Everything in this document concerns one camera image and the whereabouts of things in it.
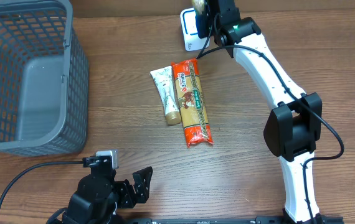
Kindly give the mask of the white bamboo tube bottle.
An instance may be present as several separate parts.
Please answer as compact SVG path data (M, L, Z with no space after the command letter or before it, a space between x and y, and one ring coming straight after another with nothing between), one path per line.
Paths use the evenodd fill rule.
M174 96L172 66L150 71L149 74L158 89L167 124L179 124L181 122L181 115Z

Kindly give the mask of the San Remo spaghetti pack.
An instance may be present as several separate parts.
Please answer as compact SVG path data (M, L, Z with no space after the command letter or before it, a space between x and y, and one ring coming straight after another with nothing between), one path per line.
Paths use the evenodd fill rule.
M173 63L172 70L187 146L202 142L213 145L197 59Z

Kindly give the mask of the green tea drink carton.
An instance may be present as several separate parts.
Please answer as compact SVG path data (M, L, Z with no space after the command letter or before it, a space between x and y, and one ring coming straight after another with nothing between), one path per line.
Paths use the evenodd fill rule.
M206 14L206 0L192 0L192 6L197 14L203 15Z

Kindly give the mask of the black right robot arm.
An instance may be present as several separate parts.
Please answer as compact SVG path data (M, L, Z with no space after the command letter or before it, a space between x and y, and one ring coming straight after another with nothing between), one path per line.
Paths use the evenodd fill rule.
M193 1L199 37L214 38L251 76L270 115L263 137L281 164L287 223L322 223L313 186L313 159L321 134L321 98L306 94L268 48L260 27L242 18L234 1Z

